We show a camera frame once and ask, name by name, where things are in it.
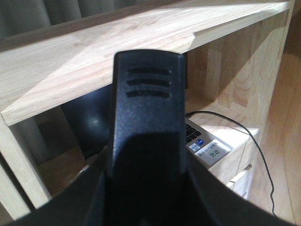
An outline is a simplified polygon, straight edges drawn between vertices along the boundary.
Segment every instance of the black cable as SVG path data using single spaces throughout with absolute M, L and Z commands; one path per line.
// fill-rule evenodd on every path
M 269 168 L 268 168 L 267 162 L 266 162 L 266 160 L 265 160 L 265 157 L 264 157 L 264 155 L 263 155 L 263 152 L 262 152 L 261 148 L 259 147 L 259 145 L 258 145 L 257 141 L 255 140 L 255 138 L 254 138 L 253 135 L 251 134 L 251 132 L 248 130 L 248 128 L 245 127 L 243 124 L 239 123 L 238 121 L 235 121 L 235 120 L 233 120 L 233 119 L 231 119 L 231 118 L 228 118 L 227 116 L 224 116 L 224 115 L 222 115 L 222 114 L 218 114 L 218 113 L 215 113 L 215 112 L 210 112 L 210 111 L 194 111 L 194 112 L 190 112 L 190 113 L 185 114 L 185 117 L 186 117 L 186 118 L 190 118 L 192 115 L 194 115 L 194 114 L 196 114 L 196 113 L 212 114 L 212 115 L 218 116 L 218 117 L 220 117 L 220 118 L 226 119 L 226 120 L 228 120 L 228 121 L 230 121 L 230 122 L 232 122 L 232 123 L 237 124 L 238 126 L 244 128 L 244 129 L 248 132 L 248 134 L 250 135 L 250 137 L 252 138 L 252 140 L 254 141 L 254 143 L 256 144 L 256 146 L 257 146 L 257 148 L 258 148 L 258 150 L 259 150 L 259 152 L 260 152 L 260 155 L 261 155 L 261 157 L 262 157 L 262 160 L 263 160 L 263 162 L 264 162 L 265 169 L 267 170 L 267 173 L 268 173 L 268 176 L 269 176 L 269 180 L 270 180 L 271 185 L 272 185 L 272 191 L 271 191 L 271 193 L 270 193 L 270 198 L 271 198 L 271 201 L 272 201 L 272 213 L 273 213 L 273 215 L 274 215 L 275 217 L 277 217 L 276 214 L 275 214 L 275 212 L 274 212 L 274 208 L 275 208 L 275 203 L 274 203 L 274 199 L 273 199 L 274 183 L 273 183 L 271 174 L 269 173 Z

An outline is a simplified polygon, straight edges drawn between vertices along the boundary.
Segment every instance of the wooden desk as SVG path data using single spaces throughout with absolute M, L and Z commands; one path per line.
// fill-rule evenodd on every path
M 9 126 L 112 79 L 113 56 L 134 48 L 188 51 L 187 109 L 232 117 L 253 131 L 264 128 L 294 0 L 155 0 L 0 41 L 0 151 L 37 208 L 50 199 L 34 163 Z M 218 137 L 229 124 L 196 116 Z M 14 190 L 5 190 L 8 197 Z M 0 200 L 12 218 L 17 212 Z

